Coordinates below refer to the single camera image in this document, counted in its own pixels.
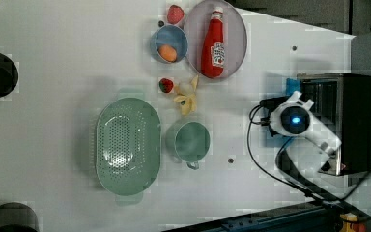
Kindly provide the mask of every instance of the red strawberry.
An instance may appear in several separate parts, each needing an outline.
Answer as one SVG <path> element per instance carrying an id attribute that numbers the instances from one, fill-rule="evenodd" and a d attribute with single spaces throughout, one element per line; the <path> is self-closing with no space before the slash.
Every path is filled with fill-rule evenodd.
<path id="1" fill-rule="evenodd" d="M 184 16 L 185 12 L 177 5 L 172 5 L 170 9 L 168 9 L 167 20 L 171 24 L 177 24 Z"/>
<path id="2" fill-rule="evenodd" d="M 163 93 L 170 93 L 174 87 L 173 81 L 166 78 L 163 78 L 158 85 Z"/>

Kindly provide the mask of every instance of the mug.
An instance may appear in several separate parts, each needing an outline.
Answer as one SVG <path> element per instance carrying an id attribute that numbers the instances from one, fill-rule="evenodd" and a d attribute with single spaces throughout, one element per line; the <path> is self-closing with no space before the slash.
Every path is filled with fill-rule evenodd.
<path id="1" fill-rule="evenodd" d="M 201 118 L 187 117 L 174 123 L 167 131 L 166 146 L 174 156 L 184 160 L 193 170 L 210 149 L 210 133 Z"/>

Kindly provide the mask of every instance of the ketchup bottle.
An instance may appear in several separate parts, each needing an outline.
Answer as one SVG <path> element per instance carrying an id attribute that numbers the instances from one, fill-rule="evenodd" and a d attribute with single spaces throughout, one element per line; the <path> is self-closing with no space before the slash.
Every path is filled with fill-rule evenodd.
<path id="1" fill-rule="evenodd" d="M 209 78 L 219 77 L 224 70 L 225 53 L 222 16 L 222 8 L 214 8 L 201 54 L 201 73 Z"/>

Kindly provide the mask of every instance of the cable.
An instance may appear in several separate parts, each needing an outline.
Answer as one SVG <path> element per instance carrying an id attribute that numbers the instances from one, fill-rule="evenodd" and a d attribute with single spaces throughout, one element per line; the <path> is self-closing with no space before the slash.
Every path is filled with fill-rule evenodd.
<path id="1" fill-rule="evenodd" d="M 255 124 L 255 125 L 262 125 L 263 123 L 262 122 L 254 122 L 253 119 L 255 117 L 255 115 L 257 114 L 257 112 L 262 108 L 262 106 L 258 105 L 258 106 L 255 106 L 251 112 L 249 113 L 249 120 L 250 120 L 250 123 L 249 123 L 249 126 L 248 126 L 248 134 L 247 134 L 247 137 L 246 137 L 246 144 L 247 144 L 247 147 L 248 147 L 248 152 L 249 152 L 249 155 L 251 156 L 252 160 L 254 161 L 254 163 L 258 166 L 259 169 L 261 169 L 263 172 L 265 172 L 267 175 L 269 175 L 270 177 L 274 178 L 276 181 L 278 182 L 281 182 L 285 185 L 288 185 L 294 189 L 297 189 L 297 190 L 300 190 L 302 191 L 303 193 L 305 193 L 305 196 L 309 197 L 309 192 L 310 191 L 307 191 L 306 189 L 301 189 L 299 186 L 295 185 L 295 184 L 291 184 L 291 183 L 288 183 L 288 182 L 284 182 L 282 181 L 281 179 L 273 176 L 271 173 L 269 173 L 267 170 L 265 170 L 258 162 L 257 160 L 255 160 L 254 156 L 252 155 L 252 151 L 251 151 L 251 145 L 250 145 L 250 135 L 251 135 L 251 126 L 252 124 Z M 286 145 L 292 140 L 292 138 L 288 139 L 284 145 L 282 145 L 281 149 L 279 150 L 278 154 L 286 147 Z"/>
<path id="2" fill-rule="evenodd" d="M 281 179 L 273 176 L 271 173 L 269 173 L 268 171 L 266 171 L 258 162 L 257 160 L 255 160 L 254 156 L 252 155 L 252 151 L 251 151 L 251 145 L 250 145 L 250 135 L 251 135 L 251 126 L 252 124 L 254 125 L 266 125 L 269 123 L 269 121 L 261 121 L 261 122 L 254 122 L 254 117 L 255 115 L 258 113 L 258 111 L 263 108 L 263 106 L 261 105 L 257 105 L 255 106 L 250 112 L 249 112 L 249 126 L 248 126 L 248 133 L 247 133 L 247 137 L 246 137 L 246 144 L 247 144 L 247 147 L 248 147 L 248 152 L 249 152 L 249 155 L 251 156 L 252 160 L 254 161 L 254 163 L 258 166 L 259 169 L 261 169 L 263 172 L 265 172 L 267 175 L 269 175 L 270 177 L 274 178 L 276 181 L 278 182 L 281 182 L 287 186 L 290 186 L 294 189 L 297 189 L 301 192 L 303 192 L 305 194 L 305 197 L 312 197 L 314 198 L 315 200 L 317 201 L 322 201 L 321 199 L 317 198 L 315 195 L 313 195 L 313 192 L 307 188 L 301 188 L 300 186 L 292 183 L 292 182 L 284 182 L 282 181 Z M 278 155 L 284 150 L 286 149 L 286 146 L 289 144 L 289 142 L 291 142 L 294 138 L 291 137 L 289 138 L 283 145 L 282 147 L 279 149 L 278 151 Z M 350 196 L 352 195 L 352 193 L 355 192 L 355 190 L 363 183 L 363 181 L 365 181 L 369 176 L 371 175 L 371 170 L 369 172 L 367 172 L 362 178 L 361 180 L 357 183 L 357 185 L 352 188 L 351 191 L 349 191 L 344 197 L 342 198 L 339 198 L 339 199 L 335 199 L 335 200 L 325 200 L 324 201 L 327 201 L 327 202 L 334 202 L 334 201 L 341 201 L 341 202 L 345 202 L 345 200 Z M 359 224 L 359 223 L 364 223 L 364 222 L 367 222 L 369 220 L 371 220 L 371 216 L 370 217 L 367 217 L 367 218 L 364 218 L 364 219 L 359 219 L 358 221 L 349 221 L 349 220 L 345 220 L 343 218 L 341 218 L 342 221 L 344 222 L 348 222 L 348 223 L 352 223 L 352 224 Z"/>
<path id="3" fill-rule="evenodd" d="M 352 188 L 352 190 L 350 190 L 344 197 L 340 198 L 339 201 L 342 201 L 344 202 L 346 199 L 348 199 L 348 197 L 355 192 L 355 190 L 357 190 L 357 188 L 371 175 L 371 170 L 368 171 L 365 175 L 363 175 L 363 177 L 361 178 L 361 180 L 354 186 L 354 188 Z M 349 221 L 349 220 L 345 220 L 343 218 L 341 218 L 342 221 L 344 222 L 348 222 L 348 223 L 352 223 L 352 224 L 360 224 L 360 223 L 364 223 L 364 222 L 367 222 L 369 220 L 371 220 L 371 216 L 370 217 L 367 217 L 367 218 L 364 218 L 364 219 L 359 219 L 358 221 Z"/>

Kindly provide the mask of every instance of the white table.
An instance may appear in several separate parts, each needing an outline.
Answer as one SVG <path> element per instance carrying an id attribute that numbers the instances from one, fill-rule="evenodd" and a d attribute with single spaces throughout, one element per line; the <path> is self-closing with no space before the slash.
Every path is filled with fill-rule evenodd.
<path id="1" fill-rule="evenodd" d="M 100 185 L 95 123 L 119 89 L 146 93 L 162 135 L 180 118 L 157 82 L 187 81 L 195 72 L 186 61 L 154 61 L 148 39 L 168 6 L 187 13 L 197 2 L 0 1 L 0 47 L 20 66 L 19 93 L 0 101 L 0 204 L 31 206 L 42 231 L 105 232 L 160 231 L 305 201 L 254 166 L 245 144 L 247 114 L 260 99 L 281 96 L 289 76 L 348 72 L 352 36 L 245 11 L 242 67 L 220 82 L 200 79 L 198 112 L 213 134 L 200 170 L 175 163 L 163 142 L 161 169 L 141 202 L 119 205 Z M 281 140 L 259 128 L 252 138 L 254 154 L 274 170 Z"/>

